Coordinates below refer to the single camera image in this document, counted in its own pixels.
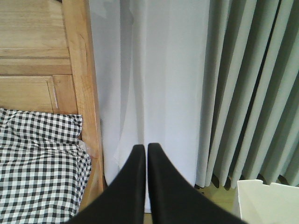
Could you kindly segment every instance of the black and white checkered fabric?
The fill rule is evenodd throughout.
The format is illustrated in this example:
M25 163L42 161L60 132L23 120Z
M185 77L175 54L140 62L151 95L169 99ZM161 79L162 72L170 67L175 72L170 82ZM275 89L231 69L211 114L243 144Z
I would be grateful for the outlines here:
M61 223L78 212L91 160L80 115L0 108L0 223Z

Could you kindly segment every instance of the tiled floor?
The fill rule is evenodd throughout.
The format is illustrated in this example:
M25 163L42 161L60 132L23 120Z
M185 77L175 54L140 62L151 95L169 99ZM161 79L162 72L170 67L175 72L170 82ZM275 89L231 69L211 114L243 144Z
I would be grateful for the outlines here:
M207 198L213 201L218 206L231 212L234 203L235 189L225 190L224 187L216 188L213 184L209 187L199 189ZM144 224L152 224L151 215L144 214Z

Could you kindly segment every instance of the wooden panel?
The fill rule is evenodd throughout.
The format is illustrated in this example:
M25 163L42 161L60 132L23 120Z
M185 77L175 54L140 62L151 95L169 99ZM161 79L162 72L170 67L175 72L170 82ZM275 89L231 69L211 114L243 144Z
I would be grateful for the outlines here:
M68 48L51 48L51 49L0 49L0 59L23 58L27 59L69 59Z
M59 113L77 114L77 104L71 75L53 76Z
M78 113L83 115L82 140L98 155L98 159L93 160L94 178L89 180L85 189L82 209L93 201L105 186L100 113L88 1L63 0L63 10Z
M67 48L62 5L55 0L1 0L0 49Z
M71 74L71 65L69 59L0 59L0 74Z
M0 107L58 112L52 77L0 76Z

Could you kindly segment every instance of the white sheer curtain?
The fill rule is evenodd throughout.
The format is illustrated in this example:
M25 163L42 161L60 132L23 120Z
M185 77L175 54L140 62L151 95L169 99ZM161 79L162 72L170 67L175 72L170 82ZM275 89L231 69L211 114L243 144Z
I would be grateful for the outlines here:
M259 173L299 184L299 1L90 0L90 10L108 184L150 142L192 185Z
M91 0L105 177L159 142L194 185L208 0Z

